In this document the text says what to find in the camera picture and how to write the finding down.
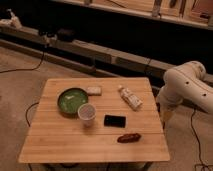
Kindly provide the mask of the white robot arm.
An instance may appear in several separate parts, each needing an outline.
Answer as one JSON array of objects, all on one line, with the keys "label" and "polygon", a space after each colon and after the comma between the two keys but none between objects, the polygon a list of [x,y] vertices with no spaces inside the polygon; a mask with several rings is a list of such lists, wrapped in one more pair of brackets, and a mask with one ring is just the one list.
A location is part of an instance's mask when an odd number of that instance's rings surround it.
[{"label": "white robot arm", "polygon": [[199,61],[186,62],[164,73],[164,85],[156,97],[162,124],[171,118],[184,99],[213,114],[213,87],[204,82],[205,75],[206,69]]}]

